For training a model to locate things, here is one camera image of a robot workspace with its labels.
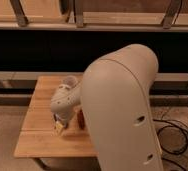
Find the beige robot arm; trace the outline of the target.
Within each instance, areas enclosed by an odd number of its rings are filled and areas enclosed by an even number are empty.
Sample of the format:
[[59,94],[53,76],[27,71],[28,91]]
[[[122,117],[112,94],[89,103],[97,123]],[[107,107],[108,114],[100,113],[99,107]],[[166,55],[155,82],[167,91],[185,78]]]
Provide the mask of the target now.
[[147,46],[131,44],[92,62],[81,80],[66,77],[50,110],[62,129],[82,108],[101,171],[163,171],[149,92],[158,60]]

